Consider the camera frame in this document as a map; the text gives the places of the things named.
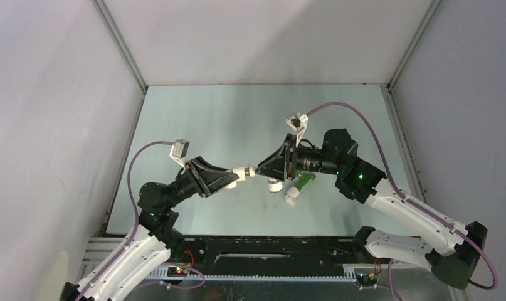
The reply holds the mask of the white plastic faucet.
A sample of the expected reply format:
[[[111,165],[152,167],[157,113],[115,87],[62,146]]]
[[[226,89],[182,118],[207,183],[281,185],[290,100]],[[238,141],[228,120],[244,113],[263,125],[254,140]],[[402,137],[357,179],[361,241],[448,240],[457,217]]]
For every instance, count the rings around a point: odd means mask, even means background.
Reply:
[[[249,166],[249,167],[245,168],[245,176],[249,176],[249,177],[263,176],[263,177],[265,177],[267,179],[268,191],[270,193],[278,193],[283,189],[283,183],[280,180],[260,174],[259,172],[256,171],[256,168],[253,166]]]

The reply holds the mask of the green plastic faucet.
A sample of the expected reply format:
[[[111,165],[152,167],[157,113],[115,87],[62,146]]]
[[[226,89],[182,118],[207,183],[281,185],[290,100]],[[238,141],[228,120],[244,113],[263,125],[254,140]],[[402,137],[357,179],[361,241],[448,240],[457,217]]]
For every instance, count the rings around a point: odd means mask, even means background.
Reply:
[[[310,181],[315,180],[315,178],[316,178],[316,175],[314,173],[305,172],[305,171],[299,171],[297,173],[298,182],[295,185],[295,187],[299,191],[301,191],[306,184],[308,184]]]

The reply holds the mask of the white elbow fitting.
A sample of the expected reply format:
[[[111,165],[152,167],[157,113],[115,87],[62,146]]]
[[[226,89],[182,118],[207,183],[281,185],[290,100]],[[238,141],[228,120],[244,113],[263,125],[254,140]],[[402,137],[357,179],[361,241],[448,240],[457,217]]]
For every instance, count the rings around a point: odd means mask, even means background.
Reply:
[[[285,202],[290,206],[295,206],[299,195],[300,190],[296,186],[291,187],[285,194]]]
[[[249,167],[236,167],[231,170],[233,174],[236,174],[238,178],[233,181],[232,183],[228,184],[225,188],[226,189],[234,189],[239,182],[245,181],[246,178],[250,175],[250,168]]]

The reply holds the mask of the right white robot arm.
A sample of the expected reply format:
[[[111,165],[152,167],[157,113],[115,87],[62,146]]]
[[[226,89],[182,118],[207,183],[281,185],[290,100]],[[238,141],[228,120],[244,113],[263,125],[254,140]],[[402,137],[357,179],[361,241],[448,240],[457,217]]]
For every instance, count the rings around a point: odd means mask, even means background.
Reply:
[[[455,221],[403,192],[384,171],[358,157],[358,144],[346,129],[326,131],[321,148],[297,141],[296,135],[287,134],[281,147],[259,163],[256,173],[281,182],[295,179],[297,171],[335,175],[335,187],[347,199],[380,210],[417,234],[392,235],[363,226],[351,246],[357,261],[390,258],[425,268],[456,289],[472,284],[487,238],[484,225]]]

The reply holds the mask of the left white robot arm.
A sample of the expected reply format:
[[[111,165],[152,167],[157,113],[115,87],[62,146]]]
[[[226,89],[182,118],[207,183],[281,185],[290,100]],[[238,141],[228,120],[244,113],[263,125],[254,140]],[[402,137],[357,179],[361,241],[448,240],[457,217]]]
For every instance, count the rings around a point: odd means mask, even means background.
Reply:
[[[124,241],[78,283],[65,283],[61,300],[124,300],[153,270],[185,253],[184,237],[174,229],[173,207],[199,195],[207,198],[254,176],[250,167],[224,169],[196,157],[184,163],[169,184],[148,182],[139,191],[140,215]]]

